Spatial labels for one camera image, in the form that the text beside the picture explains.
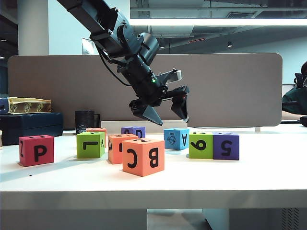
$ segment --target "robotic arm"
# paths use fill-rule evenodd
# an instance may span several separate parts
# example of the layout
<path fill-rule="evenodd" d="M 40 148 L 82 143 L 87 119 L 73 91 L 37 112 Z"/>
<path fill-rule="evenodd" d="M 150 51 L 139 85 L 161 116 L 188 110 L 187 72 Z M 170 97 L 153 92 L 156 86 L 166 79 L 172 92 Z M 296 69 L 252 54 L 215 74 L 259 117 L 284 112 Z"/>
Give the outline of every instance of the robotic arm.
<path fill-rule="evenodd" d="M 149 33 L 135 34 L 127 19 L 116 8 L 109 8 L 103 0 L 58 0 L 68 12 L 81 22 L 90 32 L 101 60 L 107 69 L 117 76 L 106 65 L 105 60 L 117 64 L 121 73 L 131 86 L 138 99 L 130 102 L 133 114 L 158 125 L 162 120 L 153 107 L 160 106 L 162 101 L 172 100 L 171 110 L 186 122 L 187 95 L 189 88 L 181 86 L 168 91 L 167 84 L 181 80 L 181 71 L 173 69 L 155 75 L 150 69 L 159 44 Z"/>

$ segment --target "green block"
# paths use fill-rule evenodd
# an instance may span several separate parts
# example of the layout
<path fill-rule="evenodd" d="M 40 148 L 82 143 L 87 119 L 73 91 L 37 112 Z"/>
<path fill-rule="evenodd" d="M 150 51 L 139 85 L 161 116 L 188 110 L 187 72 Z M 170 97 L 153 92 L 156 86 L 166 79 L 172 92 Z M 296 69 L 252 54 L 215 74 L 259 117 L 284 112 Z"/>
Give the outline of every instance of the green block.
<path fill-rule="evenodd" d="M 104 132 L 77 134 L 77 158 L 100 158 L 105 153 Z"/>
<path fill-rule="evenodd" d="M 212 132 L 189 134 L 189 158 L 213 159 Z"/>

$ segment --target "person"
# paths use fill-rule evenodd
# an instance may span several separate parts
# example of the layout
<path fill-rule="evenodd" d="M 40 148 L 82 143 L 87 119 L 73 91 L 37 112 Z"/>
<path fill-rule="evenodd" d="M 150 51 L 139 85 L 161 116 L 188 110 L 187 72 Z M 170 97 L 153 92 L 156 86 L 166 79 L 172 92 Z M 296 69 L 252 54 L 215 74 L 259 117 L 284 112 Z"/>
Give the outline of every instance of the person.
<path fill-rule="evenodd" d="M 282 98 L 282 110 L 299 115 L 307 115 L 307 61 L 301 67 L 301 73 L 295 74 L 295 86 Z"/>
<path fill-rule="evenodd" d="M 302 73 L 302 74 L 307 74 L 307 62 L 305 62 L 305 63 L 302 65 L 301 73 Z"/>

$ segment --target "fluorescent light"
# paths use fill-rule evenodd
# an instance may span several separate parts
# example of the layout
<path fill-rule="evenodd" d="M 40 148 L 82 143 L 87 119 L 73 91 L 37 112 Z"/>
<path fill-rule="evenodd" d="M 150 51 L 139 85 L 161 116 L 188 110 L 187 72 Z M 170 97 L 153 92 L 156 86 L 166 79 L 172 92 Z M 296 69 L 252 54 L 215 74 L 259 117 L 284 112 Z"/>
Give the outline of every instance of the fluorescent light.
<path fill-rule="evenodd" d="M 158 26 L 307 25 L 307 19 L 130 19 L 130 24 Z"/>

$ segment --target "orange block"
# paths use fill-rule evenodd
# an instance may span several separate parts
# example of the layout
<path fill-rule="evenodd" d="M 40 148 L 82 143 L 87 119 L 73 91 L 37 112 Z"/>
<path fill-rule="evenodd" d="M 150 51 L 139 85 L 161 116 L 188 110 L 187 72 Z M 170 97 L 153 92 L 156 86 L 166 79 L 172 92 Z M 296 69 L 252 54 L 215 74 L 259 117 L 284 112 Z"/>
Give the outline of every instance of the orange block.
<path fill-rule="evenodd" d="M 86 132 L 105 132 L 105 142 L 106 142 L 106 128 L 86 128 Z"/>
<path fill-rule="evenodd" d="M 118 134 L 108 136 L 108 159 L 112 164 L 123 163 L 123 141 L 137 139 L 134 134 Z"/>
<path fill-rule="evenodd" d="M 140 138 L 123 141 L 123 171 L 147 176 L 164 170 L 164 140 Z"/>

